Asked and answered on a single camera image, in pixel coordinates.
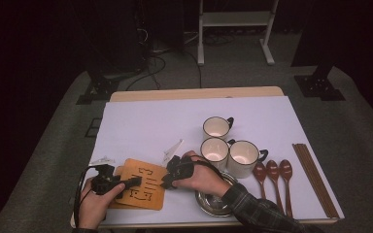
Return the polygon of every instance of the white table surface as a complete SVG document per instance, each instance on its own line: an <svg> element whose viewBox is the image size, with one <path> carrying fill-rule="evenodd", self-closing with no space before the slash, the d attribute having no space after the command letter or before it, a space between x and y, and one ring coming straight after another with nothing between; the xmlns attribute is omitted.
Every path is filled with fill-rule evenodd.
<svg viewBox="0 0 373 233"><path fill-rule="evenodd" d="M91 161L107 156L115 160L113 166L133 158L159 165L164 151L184 139L177 151L195 150L199 153L203 141L202 124L208 117L234 117L235 121L227 139L248 140L260 150L269 150L264 164L270 159L278 164L287 159L293 168L289 188L294 218L304 223L330 223L299 162L292 144L306 144L335 208L344 218L342 210L316 159L313 149L286 96L242 97L214 99L184 99L107 103L97 135ZM96 176L89 170L86 177ZM254 176L239 179L255 197L260 197L260 187ZM275 202L272 182L265 180L266 197ZM279 179L281 199L285 207L285 184ZM166 190L161 211L108 210L101 227L162 227L239 224L234 216L215 217L204 213L198 206L194 191Z"/></svg>

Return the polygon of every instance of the black curtain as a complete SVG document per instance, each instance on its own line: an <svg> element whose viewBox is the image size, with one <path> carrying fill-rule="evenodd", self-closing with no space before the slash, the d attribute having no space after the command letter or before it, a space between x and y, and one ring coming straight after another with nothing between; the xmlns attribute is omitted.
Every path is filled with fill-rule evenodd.
<svg viewBox="0 0 373 233"><path fill-rule="evenodd" d="M112 7L77 4L75 9L73 0L0 1L0 211L65 92L87 70L85 62L98 70L110 63L121 70L146 63L134 26L136 1L80 3L96 2ZM103 23L95 11L115 18ZM130 45L111 39L122 34Z"/></svg>
<svg viewBox="0 0 373 233"><path fill-rule="evenodd" d="M333 63L373 108L373 1L316 0L292 66Z"/></svg>

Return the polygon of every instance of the mug handle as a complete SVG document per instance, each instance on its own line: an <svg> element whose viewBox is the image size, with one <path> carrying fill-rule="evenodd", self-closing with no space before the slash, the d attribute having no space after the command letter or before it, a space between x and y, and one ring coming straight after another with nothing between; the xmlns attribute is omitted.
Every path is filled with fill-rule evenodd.
<svg viewBox="0 0 373 233"><path fill-rule="evenodd" d="M268 156L268 150L260 150L259 154L261 154L262 156L258 158L258 161L263 162L266 156Z"/></svg>
<svg viewBox="0 0 373 233"><path fill-rule="evenodd" d="M230 117L226 121L228 121L229 128L232 128L232 124L234 124L234 117Z"/></svg>
<svg viewBox="0 0 373 233"><path fill-rule="evenodd" d="M235 139L231 139L229 140L227 143L232 146L234 143L236 143L237 141L235 141Z"/></svg>

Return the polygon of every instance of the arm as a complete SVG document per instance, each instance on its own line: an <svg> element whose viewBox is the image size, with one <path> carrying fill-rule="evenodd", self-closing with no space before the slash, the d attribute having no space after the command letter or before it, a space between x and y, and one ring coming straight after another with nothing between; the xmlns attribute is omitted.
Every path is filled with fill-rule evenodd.
<svg viewBox="0 0 373 233"><path fill-rule="evenodd" d="M90 189L91 181L92 179L86 180L81 192L80 228L74 229L73 232L97 232L96 229L104 219L109 204L125 189L125 184L120 183L104 195L96 195Z"/></svg>
<svg viewBox="0 0 373 233"><path fill-rule="evenodd" d="M189 151L184 156L192 155L196 153ZM302 224L281 214L271 201L256 199L239 183L231 186L205 166L195 166L192 177L174 181L172 185L221 197L221 200L232 209L237 219L251 228L273 228L287 232L304 231Z"/></svg>

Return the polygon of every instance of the gray carpet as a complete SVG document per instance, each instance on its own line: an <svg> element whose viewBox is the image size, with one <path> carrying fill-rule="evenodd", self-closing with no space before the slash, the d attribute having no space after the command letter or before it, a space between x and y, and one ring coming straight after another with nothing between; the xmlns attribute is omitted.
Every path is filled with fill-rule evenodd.
<svg viewBox="0 0 373 233"><path fill-rule="evenodd" d="M373 232L373 110L352 79L335 67L329 79L346 101L304 98L293 76L312 74L315 67L290 67L299 35L272 34L274 66L264 60L260 37L237 36L230 44L205 47L202 87L279 86L289 96L346 217L321 228L327 233ZM196 46L186 50L196 55ZM161 89L199 88L198 68L190 55L171 52L160 57L166 62L164 70L155 75ZM161 65L160 60L151 62L151 70ZM135 80L121 82L119 90ZM71 231L70 200L95 144L85 132L93 118L102 117L105 107L105 101L76 105L89 82L86 73L79 75L59 104L0 214L0 232ZM156 89L155 82L146 78L130 88L141 89Z"/></svg>

